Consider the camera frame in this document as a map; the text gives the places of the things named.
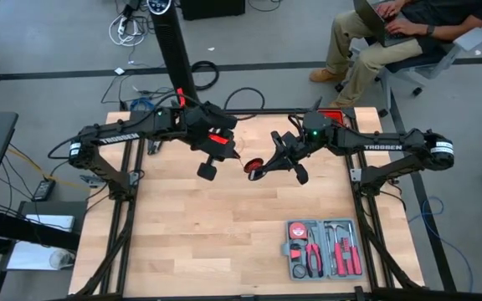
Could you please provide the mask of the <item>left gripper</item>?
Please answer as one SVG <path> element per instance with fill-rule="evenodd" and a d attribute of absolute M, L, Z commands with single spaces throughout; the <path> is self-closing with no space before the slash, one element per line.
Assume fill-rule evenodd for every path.
<path fill-rule="evenodd" d="M 197 169 L 198 176 L 213 181 L 217 174 L 217 168 L 213 165 L 215 161 L 240 159 L 240 154 L 236 151 L 236 142 L 233 140 L 233 130 L 238 121 L 233 115 L 226 114 L 218 106 L 206 102 L 202 106 L 185 109 L 184 121 L 187 133 L 180 141 L 188 144 L 192 151 L 208 154 L 207 160 Z M 210 140 L 209 134 L 228 138 L 229 142 L 227 145 L 221 145 Z"/>

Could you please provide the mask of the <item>black wire spool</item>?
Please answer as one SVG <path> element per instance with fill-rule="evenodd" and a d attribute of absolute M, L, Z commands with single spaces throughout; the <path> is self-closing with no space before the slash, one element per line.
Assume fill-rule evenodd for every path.
<path fill-rule="evenodd" d="M 262 170 L 263 164 L 263 159 L 254 158 L 244 165 L 244 172 L 248 175 L 248 179 L 250 181 L 258 181 L 264 176 L 264 172 Z"/>

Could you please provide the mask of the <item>red tape measure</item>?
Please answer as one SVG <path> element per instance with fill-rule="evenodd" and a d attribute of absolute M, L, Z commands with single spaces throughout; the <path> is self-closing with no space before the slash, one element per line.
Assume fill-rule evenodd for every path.
<path fill-rule="evenodd" d="M 292 222 L 289 225 L 289 237 L 291 240 L 306 240 L 308 234 L 305 224 L 303 222 Z"/>

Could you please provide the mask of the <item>red plastic bin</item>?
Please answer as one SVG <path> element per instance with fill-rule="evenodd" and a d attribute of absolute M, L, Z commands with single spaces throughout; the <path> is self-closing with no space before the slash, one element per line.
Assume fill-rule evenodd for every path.
<path fill-rule="evenodd" d="M 319 110 L 319 113 L 325 117 L 329 124 L 341 127 L 345 125 L 344 114 L 341 110 Z"/>

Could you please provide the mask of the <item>grey tool kit case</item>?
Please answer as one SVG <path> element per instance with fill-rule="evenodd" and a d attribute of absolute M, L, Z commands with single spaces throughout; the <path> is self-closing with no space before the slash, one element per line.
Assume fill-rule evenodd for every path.
<path fill-rule="evenodd" d="M 323 263 L 324 276 L 322 278 L 314 277 L 310 278 L 307 273 L 306 268 L 306 254 L 305 246 L 307 244 L 306 240 L 295 239 L 291 240 L 289 237 L 289 225 L 292 222 L 303 222 L 306 226 L 306 230 L 311 228 L 315 235 L 315 241 L 320 247 L 320 255 Z M 330 228 L 326 226 L 328 222 L 337 225 L 337 236 L 340 241 L 341 238 L 347 237 L 349 239 L 349 249 L 342 250 L 342 256 L 346 267 L 346 276 L 340 277 L 336 271 L 336 257 L 334 253 L 334 237 Z M 359 257 L 361 260 L 361 275 L 355 275 L 352 265 L 351 258 L 351 244 L 348 224 L 352 223 L 353 235 L 355 238 L 355 244 L 358 249 Z M 298 243 L 302 246 L 302 257 L 299 263 L 294 263 L 290 259 L 290 244 Z M 300 219 L 300 220 L 289 220 L 286 223 L 286 240 L 282 245 L 282 253 L 286 256 L 288 260 L 288 269 L 290 278 L 294 281 L 322 281 L 322 280 L 358 280 L 363 276 L 363 266 L 362 266 L 362 252 L 360 251 L 359 239 L 356 233 L 356 227 L 351 219 L 347 218 L 337 218 L 337 219 Z"/>

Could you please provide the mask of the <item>black tower fan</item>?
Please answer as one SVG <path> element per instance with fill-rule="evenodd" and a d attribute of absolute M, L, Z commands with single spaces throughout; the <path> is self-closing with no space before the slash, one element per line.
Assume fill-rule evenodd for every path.
<path fill-rule="evenodd" d="M 172 92 L 164 96 L 162 100 L 171 100 L 172 105 L 177 108 L 202 106 L 203 104 L 197 96 L 174 1 L 146 0 L 146 5 L 150 11 L 156 39 L 172 82 Z M 178 103 L 178 88 L 183 89 L 186 98 L 184 107 Z"/>

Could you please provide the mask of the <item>black floor box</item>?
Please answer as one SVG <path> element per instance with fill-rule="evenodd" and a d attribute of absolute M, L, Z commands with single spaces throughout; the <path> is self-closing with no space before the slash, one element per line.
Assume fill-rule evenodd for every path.
<path fill-rule="evenodd" d="M 246 0 L 179 0 L 187 21 L 245 14 Z"/>

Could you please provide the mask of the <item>person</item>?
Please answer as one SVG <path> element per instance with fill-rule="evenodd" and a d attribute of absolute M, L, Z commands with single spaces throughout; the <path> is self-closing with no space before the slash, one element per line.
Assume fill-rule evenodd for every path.
<path fill-rule="evenodd" d="M 334 74 L 346 71 L 350 76 L 336 99 L 357 102 L 386 65 L 420 56 L 474 28 L 482 28 L 482 0 L 407 0 L 400 13 L 412 23 L 433 25 L 433 34 L 410 35 L 414 39 L 390 47 L 376 42 L 364 48 L 352 66 L 348 62 L 351 41 L 372 37 L 373 33 L 353 10 L 336 15 L 323 69 Z"/>

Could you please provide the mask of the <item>white power strip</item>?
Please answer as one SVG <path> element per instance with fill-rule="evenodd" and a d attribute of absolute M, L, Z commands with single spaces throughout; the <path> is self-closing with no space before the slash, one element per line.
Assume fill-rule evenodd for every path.
<path fill-rule="evenodd" d="M 142 43 L 148 31 L 143 18 L 139 16 L 126 17 L 119 14 L 108 27 L 110 41 L 121 47 L 135 47 Z"/>

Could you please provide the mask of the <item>blue grey office chair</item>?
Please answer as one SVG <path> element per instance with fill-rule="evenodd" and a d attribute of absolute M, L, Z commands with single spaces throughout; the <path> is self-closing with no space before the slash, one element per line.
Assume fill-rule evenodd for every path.
<path fill-rule="evenodd" d="M 451 44 L 445 44 L 429 54 L 422 54 L 386 65 L 374 79 L 375 82 L 382 86 L 386 99 L 386 107 L 380 109 L 377 112 L 378 115 L 385 117 L 392 108 L 391 77 L 415 84 L 416 87 L 412 94 L 416 97 L 423 92 L 425 85 L 412 78 L 410 73 L 419 74 L 425 79 L 435 79 L 456 61 L 459 54 L 476 50 L 481 44 L 482 28 L 474 28 L 454 40 Z"/>

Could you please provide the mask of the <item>grey laptop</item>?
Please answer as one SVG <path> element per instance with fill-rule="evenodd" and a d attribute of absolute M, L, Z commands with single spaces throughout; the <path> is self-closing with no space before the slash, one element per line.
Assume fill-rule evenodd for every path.
<path fill-rule="evenodd" d="M 394 19 L 406 19 L 403 13 L 397 15 L 382 18 L 376 7 L 379 3 L 370 3 L 367 0 L 353 0 L 356 13 L 362 19 L 362 21 L 370 28 L 373 33 L 373 37 L 383 46 L 390 47 L 395 44 L 403 43 L 408 40 L 414 39 L 414 36 L 405 35 L 403 33 L 390 33 L 386 30 L 388 23 Z"/>

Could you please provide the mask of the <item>person's hand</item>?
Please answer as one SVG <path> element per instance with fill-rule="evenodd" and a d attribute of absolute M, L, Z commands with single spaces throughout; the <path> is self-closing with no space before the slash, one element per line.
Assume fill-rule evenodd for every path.
<path fill-rule="evenodd" d="M 394 17 L 400 13 L 406 3 L 407 0 L 389 0 L 379 3 L 376 7 L 376 11 L 383 19 Z"/>
<path fill-rule="evenodd" d="M 428 25 L 412 23 L 406 18 L 396 18 L 386 25 L 386 30 L 392 34 L 425 35 L 428 32 Z"/>

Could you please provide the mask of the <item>clear plastic cup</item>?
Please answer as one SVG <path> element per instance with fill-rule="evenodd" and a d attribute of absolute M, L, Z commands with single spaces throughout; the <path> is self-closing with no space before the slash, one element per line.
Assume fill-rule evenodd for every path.
<path fill-rule="evenodd" d="M 67 250 L 54 251 L 49 257 L 49 264 L 53 269 L 61 270 L 74 265 L 75 255 Z"/>

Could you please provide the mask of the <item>red-handled claw hammer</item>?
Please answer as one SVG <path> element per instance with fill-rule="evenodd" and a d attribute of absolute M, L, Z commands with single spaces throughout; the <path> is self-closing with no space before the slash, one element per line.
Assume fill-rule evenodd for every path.
<path fill-rule="evenodd" d="M 335 257 L 336 257 L 337 274 L 340 277 L 345 277 L 346 276 L 346 267 L 345 267 L 345 263 L 344 263 L 343 256 L 342 256 L 341 245 L 340 245 L 340 242 L 339 242 L 338 236 L 337 236 L 337 225 L 333 224 L 331 222 L 328 222 L 326 224 L 326 226 L 331 229 L 333 237 L 334 237 L 334 253 L 335 253 Z"/>

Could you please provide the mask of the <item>red-handled screwdriver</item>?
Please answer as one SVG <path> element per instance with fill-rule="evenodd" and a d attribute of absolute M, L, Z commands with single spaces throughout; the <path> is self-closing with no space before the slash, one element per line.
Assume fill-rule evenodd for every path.
<path fill-rule="evenodd" d="M 360 260 L 360 257 L 359 257 L 357 246 L 355 244 L 355 238 L 354 238 L 354 235 L 353 235 L 352 223 L 351 222 L 348 224 L 348 228 L 349 228 L 349 235 L 350 235 L 351 258 L 352 258 L 353 270 L 354 270 L 355 275 L 361 275 L 362 274 L 361 260 Z"/>

